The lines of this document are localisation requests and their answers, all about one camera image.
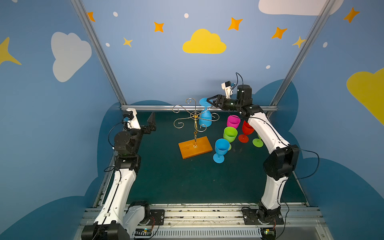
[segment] vent grille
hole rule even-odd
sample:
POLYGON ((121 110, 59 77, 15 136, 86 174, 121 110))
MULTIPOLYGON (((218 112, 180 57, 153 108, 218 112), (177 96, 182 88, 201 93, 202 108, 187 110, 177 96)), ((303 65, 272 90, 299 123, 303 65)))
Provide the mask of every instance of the vent grille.
POLYGON ((153 238, 233 238, 262 237, 260 228, 179 228, 159 229, 153 238))

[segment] wooden base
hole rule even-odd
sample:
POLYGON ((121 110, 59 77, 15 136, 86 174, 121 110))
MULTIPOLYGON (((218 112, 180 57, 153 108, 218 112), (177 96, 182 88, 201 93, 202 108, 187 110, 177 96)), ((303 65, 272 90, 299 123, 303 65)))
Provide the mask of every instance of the wooden base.
POLYGON ((194 139, 179 143, 179 148, 180 148, 181 156, 183 157, 183 159, 194 157, 207 152, 212 152, 213 150, 206 136, 199 137, 196 140, 196 143, 197 143, 197 148, 194 148, 194 145, 195 145, 194 139))

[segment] table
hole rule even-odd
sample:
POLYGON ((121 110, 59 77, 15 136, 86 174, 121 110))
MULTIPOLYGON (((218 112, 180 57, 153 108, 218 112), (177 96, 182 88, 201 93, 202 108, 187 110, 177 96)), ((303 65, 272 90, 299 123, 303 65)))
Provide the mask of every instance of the table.
MULTIPOLYGON (((218 112, 220 119, 213 122, 197 137, 207 136, 212 148, 223 137, 228 112, 218 112)), ((138 112, 141 125, 146 124, 150 112, 138 112)), ((212 152, 182 159, 178 143, 193 139, 192 119, 185 119, 185 126, 177 129, 173 121, 188 117, 189 113, 157 112, 157 130, 144 135, 139 149, 141 167, 129 193, 127 203, 146 200, 150 204, 164 203, 236 203, 259 202, 266 182, 263 162, 269 156, 265 145, 257 148, 249 135, 248 143, 238 139, 231 143, 232 149, 225 161, 217 164, 212 152)), ((282 202, 306 202, 298 183, 287 181, 282 202)))

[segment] blue wall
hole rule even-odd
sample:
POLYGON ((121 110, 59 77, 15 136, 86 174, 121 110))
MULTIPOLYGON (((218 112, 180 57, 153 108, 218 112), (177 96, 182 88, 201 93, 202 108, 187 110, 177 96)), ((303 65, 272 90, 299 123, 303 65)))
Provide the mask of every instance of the blue wall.
POLYGON ((21 63, 0 64, 0 239, 67 240, 111 159, 118 100, 94 51, 67 82, 53 74, 55 32, 89 42, 70 0, 1 1, 0 22, 21 63))
MULTIPOLYGON (((294 119, 288 129, 294 136, 288 140, 322 158, 318 173, 301 184, 310 204, 320 207, 335 240, 366 239, 366 233, 356 228, 360 221, 384 224, 384 126, 346 86, 356 72, 384 68, 384 32, 378 30, 384 26, 382 9, 381 0, 344 0, 293 79, 298 101, 285 94, 281 111, 273 115, 279 131, 286 128, 287 118, 294 119), (343 18, 352 7, 360 13, 349 23, 343 18), (292 111, 296 106, 297 116, 292 111)), ((315 156, 303 154, 298 177, 316 167, 315 156)), ((382 228, 375 230, 374 238, 384 239, 382 228)))
POLYGON ((185 104, 189 97, 214 96, 222 82, 236 81, 235 72, 256 93, 285 77, 299 51, 292 44, 299 36, 305 39, 316 19, 265 14, 254 0, 84 0, 84 4, 93 12, 92 24, 128 104, 144 100, 185 104), (228 30, 231 18, 243 19, 238 31, 228 30), (164 23, 164 32, 155 32, 154 22, 164 23), (271 38, 277 27, 287 28, 282 39, 271 38), (218 34, 226 51, 184 52, 183 44, 201 28, 218 34), (132 40, 132 47, 123 45, 124 38, 132 40))

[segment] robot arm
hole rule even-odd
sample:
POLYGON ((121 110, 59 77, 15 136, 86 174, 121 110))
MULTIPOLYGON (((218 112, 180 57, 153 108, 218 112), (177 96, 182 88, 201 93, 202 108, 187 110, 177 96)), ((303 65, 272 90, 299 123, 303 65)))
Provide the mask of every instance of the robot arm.
POLYGON ((149 204, 136 202, 128 208, 124 215, 129 191, 136 180, 140 168, 141 157, 137 154, 143 134, 156 131, 154 113, 148 119, 148 126, 140 126, 134 108, 128 108, 124 114, 124 128, 114 138, 114 150, 117 151, 113 183, 106 202, 96 217, 93 225, 84 227, 82 240, 129 240, 139 223, 149 221, 149 204))
POLYGON ((296 167, 299 155, 297 146, 290 147, 289 142, 269 122, 260 106, 252 104, 252 89, 249 85, 238 85, 236 99, 216 95, 208 98, 207 101, 224 111, 238 111, 243 117, 248 118, 248 124, 263 139, 270 155, 263 164, 267 180, 257 216, 262 224, 273 222, 281 215, 281 193, 289 175, 296 167))

